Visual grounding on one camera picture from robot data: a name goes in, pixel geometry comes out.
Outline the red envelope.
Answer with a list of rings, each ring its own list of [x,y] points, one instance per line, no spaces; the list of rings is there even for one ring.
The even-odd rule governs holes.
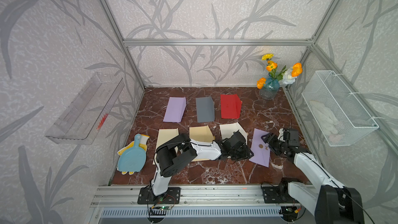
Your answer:
[[[221,95],[221,118],[238,119],[240,117],[242,101],[237,94]]]

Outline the tan kraft envelope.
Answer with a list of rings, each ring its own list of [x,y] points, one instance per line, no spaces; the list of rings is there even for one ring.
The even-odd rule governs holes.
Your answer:
[[[220,156],[219,147],[213,143],[214,136],[207,125],[190,127],[189,137],[191,145],[197,153],[197,157],[193,161],[215,160]]]

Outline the lilac envelope with gold seal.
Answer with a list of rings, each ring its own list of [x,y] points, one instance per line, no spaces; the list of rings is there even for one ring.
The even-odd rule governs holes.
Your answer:
[[[170,97],[167,104],[164,122],[180,123],[187,105],[185,97]]]

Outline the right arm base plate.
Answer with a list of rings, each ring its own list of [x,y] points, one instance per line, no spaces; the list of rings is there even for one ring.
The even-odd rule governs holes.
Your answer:
[[[261,191],[264,203],[294,204],[294,205],[301,204],[298,200],[292,198],[288,194],[287,190],[285,189],[281,190],[277,186],[271,186],[271,185],[261,186]]]

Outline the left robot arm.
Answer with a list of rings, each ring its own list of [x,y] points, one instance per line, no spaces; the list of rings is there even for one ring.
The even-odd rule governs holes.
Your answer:
[[[230,158],[241,161],[253,156],[254,153],[239,131],[234,132],[230,138],[211,143],[196,141],[182,133],[156,149],[154,162],[157,168],[150,190],[154,197],[164,195],[168,191],[171,178],[195,159],[215,161]]]

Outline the grey envelope with gold seal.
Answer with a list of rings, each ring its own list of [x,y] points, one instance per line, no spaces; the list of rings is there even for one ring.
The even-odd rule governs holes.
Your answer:
[[[211,96],[196,98],[197,122],[213,122],[215,120],[214,101]]]

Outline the pale yellow envelope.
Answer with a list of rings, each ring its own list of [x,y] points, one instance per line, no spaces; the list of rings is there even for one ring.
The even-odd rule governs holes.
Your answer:
[[[160,129],[158,132],[158,138],[155,149],[158,149],[161,145],[177,137],[178,135],[179,135],[178,129]]]

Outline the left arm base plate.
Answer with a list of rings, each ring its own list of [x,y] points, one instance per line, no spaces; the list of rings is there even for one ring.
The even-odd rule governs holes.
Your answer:
[[[140,189],[137,204],[139,205],[157,205],[157,204],[178,204],[181,196],[180,187],[169,187],[167,192],[155,196],[151,187]]]

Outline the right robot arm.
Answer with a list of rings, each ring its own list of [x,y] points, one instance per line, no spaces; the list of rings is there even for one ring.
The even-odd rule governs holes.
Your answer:
[[[312,186],[296,178],[282,178],[278,186],[263,187],[267,202],[277,198],[283,203],[299,203],[318,224],[363,224],[368,213],[360,193],[335,179],[299,141],[299,132],[282,128],[279,135],[268,133],[262,142],[277,156],[285,157],[300,169]]]

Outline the cream white envelope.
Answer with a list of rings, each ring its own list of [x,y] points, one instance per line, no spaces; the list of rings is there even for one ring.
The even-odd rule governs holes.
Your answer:
[[[238,122],[229,123],[229,124],[221,124],[219,127],[220,127],[220,132],[221,132],[221,138],[223,140],[231,138],[232,135],[234,134],[234,132],[238,131],[245,138],[245,141],[247,144],[248,133],[242,128],[242,126]]]

